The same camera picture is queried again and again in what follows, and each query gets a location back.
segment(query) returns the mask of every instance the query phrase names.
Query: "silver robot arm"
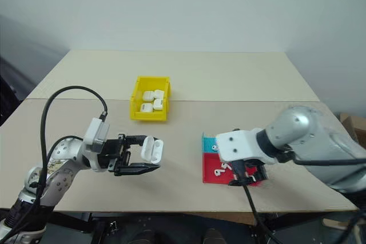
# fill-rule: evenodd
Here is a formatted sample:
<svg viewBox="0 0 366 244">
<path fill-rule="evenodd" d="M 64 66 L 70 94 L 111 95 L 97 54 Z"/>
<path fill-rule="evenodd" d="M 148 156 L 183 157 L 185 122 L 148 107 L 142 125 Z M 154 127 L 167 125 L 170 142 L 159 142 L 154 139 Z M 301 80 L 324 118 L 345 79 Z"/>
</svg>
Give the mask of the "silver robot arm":
<svg viewBox="0 0 366 244">
<path fill-rule="evenodd" d="M 160 167 L 158 163 L 129 163 L 128 150 L 130 145 L 140 145 L 144 155 L 153 155 L 157 151 L 161 157 L 163 141 L 156 140 L 159 147 L 155 148 L 152 145 L 148 150 L 145 143 L 155 138 L 122 134 L 118 139 L 107 140 L 108 129 L 109 124 L 93 118 L 83 140 L 66 138 L 56 145 L 47 165 L 46 187 L 36 211 L 32 210 L 32 206 L 36 199 L 37 182 L 42 167 L 33 167 L 28 172 L 17 201 L 10 209 L 7 218 L 0 221 L 0 241 L 27 214 L 27 220 L 23 222 L 25 225 L 5 243 L 37 244 L 46 230 L 46 223 L 54 207 L 69 190 L 80 170 L 92 169 L 96 172 L 108 170 L 120 176 L 148 173 Z"/>
<path fill-rule="evenodd" d="M 264 130 L 232 131 L 216 136 L 220 157 L 227 162 L 257 160 L 269 165 L 290 156 L 290 152 L 304 161 L 366 158 L 364 148 L 347 134 L 328 128 L 324 120 L 314 108 L 290 107 Z M 305 167 L 353 203 L 365 205 L 366 164 Z"/>
</svg>

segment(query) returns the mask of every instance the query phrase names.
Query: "yellow plastic bin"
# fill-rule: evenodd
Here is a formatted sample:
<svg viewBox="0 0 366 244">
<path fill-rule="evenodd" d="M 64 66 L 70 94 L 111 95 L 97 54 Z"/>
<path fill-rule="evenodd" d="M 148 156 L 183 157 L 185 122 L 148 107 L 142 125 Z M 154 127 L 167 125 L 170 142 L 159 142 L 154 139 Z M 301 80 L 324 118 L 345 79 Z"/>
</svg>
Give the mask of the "yellow plastic bin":
<svg viewBox="0 0 366 244">
<path fill-rule="evenodd" d="M 162 110 L 154 110 L 152 113 L 140 112 L 144 92 L 155 90 L 164 91 Z M 168 97 L 170 97 L 169 77 L 138 77 L 130 100 L 130 118 L 132 120 L 166 121 L 169 111 Z"/>
</svg>

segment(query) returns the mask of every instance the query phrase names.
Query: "beige tabletop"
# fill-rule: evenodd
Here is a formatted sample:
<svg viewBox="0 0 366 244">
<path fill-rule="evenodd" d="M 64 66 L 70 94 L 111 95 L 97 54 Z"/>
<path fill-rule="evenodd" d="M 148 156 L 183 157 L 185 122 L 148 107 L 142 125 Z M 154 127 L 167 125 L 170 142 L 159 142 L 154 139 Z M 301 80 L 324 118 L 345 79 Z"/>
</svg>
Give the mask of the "beige tabletop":
<svg viewBox="0 0 366 244">
<path fill-rule="evenodd" d="M 28 99 L 0 128 L 0 207 L 10 207 L 29 168 L 41 161 L 39 120 L 44 99 Z M 161 168 L 144 175 L 115 177 L 81 171 L 56 210 L 67 211 L 250 211 L 240 187 L 202 183 L 201 136 L 265 127 L 291 105 L 313 106 L 343 130 L 328 108 L 319 102 L 172 102 L 169 119 L 162 123 L 131 121 L 129 102 L 108 100 L 108 138 L 118 133 L 161 138 Z M 95 99 L 57 99 L 52 105 L 46 133 L 49 146 L 60 136 L 83 136 L 101 104 Z M 293 163 L 266 166 L 268 180 L 251 187 L 258 211 L 353 210 L 339 193 L 326 187 Z"/>
<path fill-rule="evenodd" d="M 170 77 L 168 121 L 129 119 L 128 100 L 138 75 Z M 42 109 L 46 98 L 68 85 L 87 86 L 107 99 L 108 138 L 153 135 L 165 144 L 161 168 L 152 173 L 115 177 L 81 171 L 56 206 L 62 211 L 250 212 L 242 188 L 202 183 L 202 133 L 265 127 L 290 105 L 316 107 L 335 129 L 344 130 L 284 53 L 72 50 L 0 127 L 0 207 L 12 206 L 26 173 L 41 161 Z M 84 91 L 62 94 L 49 111 L 48 148 L 63 135 L 83 137 L 100 111 L 100 102 Z M 132 161 L 140 160 L 135 149 Z M 266 169 L 269 179 L 250 188 L 258 211 L 355 209 L 301 166 Z"/>
<path fill-rule="evenodd" d="M 171 101 L 319 101 L 284 53 L 70 51 L 28 98 L 84 85 L 104 99 L 129 100 L 139 75 L 168 76 Z M 59 98 L 89 98 L 68 91 Z"/>
</svg>

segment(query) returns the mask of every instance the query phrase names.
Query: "black wire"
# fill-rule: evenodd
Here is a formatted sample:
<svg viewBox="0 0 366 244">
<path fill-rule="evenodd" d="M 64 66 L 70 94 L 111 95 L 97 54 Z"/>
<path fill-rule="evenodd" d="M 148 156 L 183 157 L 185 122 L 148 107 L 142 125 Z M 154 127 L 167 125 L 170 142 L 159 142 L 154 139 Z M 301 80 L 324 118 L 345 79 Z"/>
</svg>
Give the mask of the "black wire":
<svg viewBox="0 0 366 244">
<path fill-rule="evenodd" d="M 53 95 L 51 95 L 51 97 L 47 100 L 45 107 L 43 108 L 42 117 L 41 117 L 40 138 L 41 138 L 41 154 L 42 154 L 42 172 L 39 175 L 38 187 L 37 187 L 37 191 L 36 191 L 36 194 L 35 194 L 35 200 L 34 200 L 32 206 L 22 216 L 22 218 L 17 222 L 17 224 L 15 224 L 13 226 L 13 228 L 11 228 L 11 230 L 0 240 L 0 244 L 4 244 L 5 241 L 7 241 L 10 237 L 12 237 L 14 234 L 16 234 L 17 232 L 19 232 L 19 228 L 18 227 L 21 225 L 21 223 L 23 222 L 23 220 L 29 215 L 29 213 L 31 211 L 33 211 L 35 208 L 37 208 L 39 206 L 39 204 L 40 204 L 40 200 L 41 200 L 43 191 L 44 191 L 44 189 L 46 187 L 47 163 L 49 161 L 49 158 L 47 158 L 47 148 L 46 148 L 46 118 L 47 118 L 47 113 L 48 113 L 48 111 L 50 109 L 51 103 L 53 102 L 53 100 L 60 93 L 63 93 L 64 91 L 68 91 L 68 90 L 75 90 L 75 89 L 88 91 L 88 92 L 94 94 L 102 102 L 103 108 L 104 108 L 104 112 L 100 115 L 100 119 L 102 119 L 104 121 L 105 118 L 106 118 L 106 116 L 108 115 L 108 107 L 107 107 L 106 102 L 104 101 L 104 99 L 97 92 L 93 91 L 90 88 L 83 87 L 83 86 L 68 86 L 68 87 L 64 87 L 62 89 L 59 89 Z"/>
<path fill-rule="evenodd" d="M 260 217 L 258 215 L 258 212 L 257 212 L 257 210 L 254 206 L 253 199 L 252 199 L 252 196 L 250 195 L 248 187 L 244 185 L 243 188 L 244 188 L 246 197 L 248 198 L 250 208 L 252 209 L 253 215 L 254 215 L 256 221 L 258 222 L 258 224 L 265 231 L 266 235 L 268 235 L 270 237 L 270 239 L 275 241 L 277 244 L 283 244 L 281 241 L 279 241 L 279 239 L 277 237 L 275 237 L 275 235 L 268 229 L 267 226 L 264 225 L 264 223 L 260 219 Z M 348 236 L 351 233 L 353 227 L 357 224 L 357 222 L 361 218 L 364 218 L 364 219 L 366 218 L 366 209 L 359 210 L 352 217 L 352 219 L 349 221 L 349 224 L 348 224 L 346 230 L 342 233 L 342 235 L 338 238 L 338 240 L 334 244 L 342 244 L 348 238 Z"/>
<path fill-rule="evenodd" d="M 293 158 L 293 163 L 303 166 L 344 166 L 365 164 L 366 158 L 358 159 L 334 159 L 334 160 L 299 160 Z"/>
<path fill-rule="evenodd" d="M 47 164 L 48 162 L 50 161 L 50 158 L 51 158 L 51 155 L 54 151 L 54 149 L 56 148 L 56 146 L 61 142 L 63 141 L 64 139 L 66 138 L 75 138 L 75 139 L 78 139 L 78 140 L 83 140 L 81 137 L 77 137 L 76 135 L 67 135 L 65 137 L 61 137 L 59 138 L 51 147 L 51 149 L 49 150 L 48 154 L 47 154 Z M 30 214 L 31 211 L 33 211 L 35 208 L 35 203 L 32 204 L 32 206 L 28 209 L 27 212 L 25 212 L 25 214 L 23 215 L 23 217 L 18 221 L 19 224 L 21 224 L 23 222 L 23 220 L 28 216 L 28 214 Z M 0 241 L 0 244 L 4 244 L 6 240 L 8 240 L 9 238 L 11 238 L 12 236 L 16 235 L 18 232 L 20 232 L 22 229 L 24 229 L 26 226 L 28 226 L 30 223 L 25 223 L 23 226 L 19 227 L 18 229 L 16 230 L 10 230 L 5 236 L 3 239 L 1 239 Z"/>
<path fill-rule="evenodd" d="M 243 186 L 246 197 L 248 198 L 250 208 L 252 208 L 253 215 L 258 222 L 258 224 L 261 226 L 261 228 L 265 231 L 266 235 L 268 235 L 273 241 L 275 241 L 277 244 L 283 244 L 272 232 L 267 228 L 267 226 L 264 225 L 262 220 L 260 219 L 258 212 L 256 210 L 256 207 L 254 206 L 252 196 L 250 195 L 249 189 L 247 186 Z"/>
<path fill-rule="evenodd" d="M 342 235 L 338 238 L 338 240 L 334 244 L 342 244 L 351 233 L 353 227 L 357 224 L 357 222 L 361 219 L 365 218 L 365 210 L 358 211 L 349 221 L 349 224 Z"/>
</svg>

